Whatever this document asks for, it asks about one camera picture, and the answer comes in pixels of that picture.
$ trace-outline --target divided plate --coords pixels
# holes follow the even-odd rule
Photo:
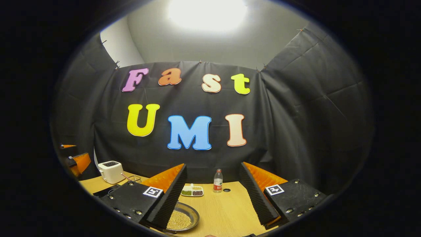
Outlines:
[[[192,194],[186,195],[186,194],[183,194],[183,191],[191,191]],[[193,195],[193,192],[199,192],[199,191],[202,192],[202,195]],[[186,197],[200,197],[200,196],[203,196],[204,194],[205,194],[205,192],[204,192],[202,187],[194,186],[194,184],[192,184],[192,183],[190,184],[190,186],[184,186],[183,190],[181,191],[181,195],[186,196]]]

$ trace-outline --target white square marker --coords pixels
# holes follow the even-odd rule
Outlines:
[[[158,189],[158,188],[154,188],[154,187],[149,187],[143,194],[150,196],[150,197],[154,197],[157,198],[159,197],[159,195],[163,192],[164,190],[162,189]]]
[[[266,187],[266,190],[271,196],[284,192],[284,190],[277,184]]]

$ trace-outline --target bottle label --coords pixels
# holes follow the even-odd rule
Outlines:
[[[221,190],[222,189],[222,179],[217,178],[213,180],[213,189],[214,190]]]

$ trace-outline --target blue letter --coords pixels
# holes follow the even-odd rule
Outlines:
[[[180,149],[181,144],[179,143],[179,137],[186,149],[189,149],[193,138],[196,137],[196,141],[193,144],[195,150],[209,150],[212,146],[209,144],[208,127],[212,121],[210,117],[199,116],[193,122],[192,127],[186,124],[186,121],[182,116],[173,115],[168,117],[168,121],[171,123],[171,139],[168,143],[170,149]]]

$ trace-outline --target white wall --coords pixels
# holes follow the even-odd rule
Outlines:
[[[244,19],[228,31],[192,30],[169,17],[172,0],[155,0],[128,15],[134,44],[146,63],[216,62],[262,69],[307,25],[307,19],[269,0],[242,0]],[[209,17],[206,9],[203,17]]]
[[[133,42],[127,16],[109,25],[101,31],[100,36],[102,42],[106,40],[104,47],[114,62],[120,61],[118,66],[127,67],[145,63]]]

